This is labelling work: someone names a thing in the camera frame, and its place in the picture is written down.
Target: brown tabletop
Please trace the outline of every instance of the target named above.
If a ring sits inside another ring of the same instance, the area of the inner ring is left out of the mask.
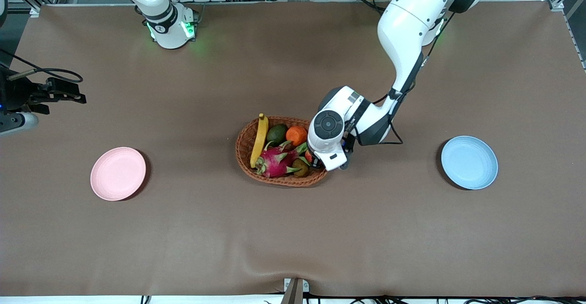
[[[44,7],[17,54],[82,74],[88,104],[0,139],[0,294],[270,293],[303,277],[318,295],[585,295],[586,75],[546,2],[452,20],[397,114],[405,145],[357,147],[309,189],[241,172],[234,142],[259,112],[310,119],[333,87],[389,90],[377,19],[360,3],[214,5],[196,43],[165,51],[131,7]],[[487,189],[439,171],[458,135],[496,152]],[[152,171],[108,202],[89,175],[119,146]]]

